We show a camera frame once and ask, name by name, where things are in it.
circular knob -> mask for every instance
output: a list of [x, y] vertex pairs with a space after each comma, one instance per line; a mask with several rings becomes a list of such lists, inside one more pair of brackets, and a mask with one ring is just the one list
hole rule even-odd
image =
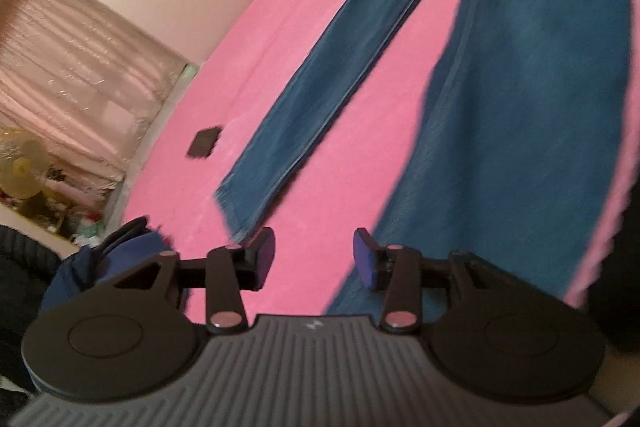
[[587, 391], [605, 341], [588, 317], [522, 289], [482, 289], [433, 327], [431, 354], [445, 374], [476, 394], [548, 403]]
[[69, 344], [81, 355], [108, 359], [134, 349], [142, 334], [142, 327], [133, 319], [99, 315], [79, 321], [69, 331]]

pink curtain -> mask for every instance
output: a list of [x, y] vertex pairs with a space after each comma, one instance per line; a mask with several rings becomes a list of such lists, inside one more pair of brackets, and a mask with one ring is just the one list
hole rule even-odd
[[184, 66], [94, 0], [0, 3], [0, 128], [40, 136], [80, 188], [122, 179]]

jeans leg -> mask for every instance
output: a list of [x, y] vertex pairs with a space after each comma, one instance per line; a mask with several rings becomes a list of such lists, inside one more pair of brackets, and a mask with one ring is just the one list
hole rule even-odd
[[[376, 239], [472, 250], [562, 295], [618, 154], [629, 26], [630, 0], [462, 0]], [[330, 313], [381, 304], [352, 272]]]
[[235, 241], [260, 224], [419, 0], [347, 0], [216, 191]]

blue jeans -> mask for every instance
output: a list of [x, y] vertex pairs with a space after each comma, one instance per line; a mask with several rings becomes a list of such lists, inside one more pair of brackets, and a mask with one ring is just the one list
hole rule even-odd
[[[345, 2], [216, 192], [236, 240], [258, 227], [415, 2]], [[560, 295], [612, 177], [629, 35], [630, 0], [462, 0], [374, 237], [430, 257], [472, 250]], [[330, 312], [376, 315], [381, 302], [351, 273]]]

black padded jacket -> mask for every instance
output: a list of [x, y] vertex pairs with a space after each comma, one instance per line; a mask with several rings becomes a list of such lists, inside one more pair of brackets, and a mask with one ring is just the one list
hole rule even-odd
[[0, 225], [0, 374], [29, 391], [34, 387], [20, 343], [60, 263], [49, 248]]

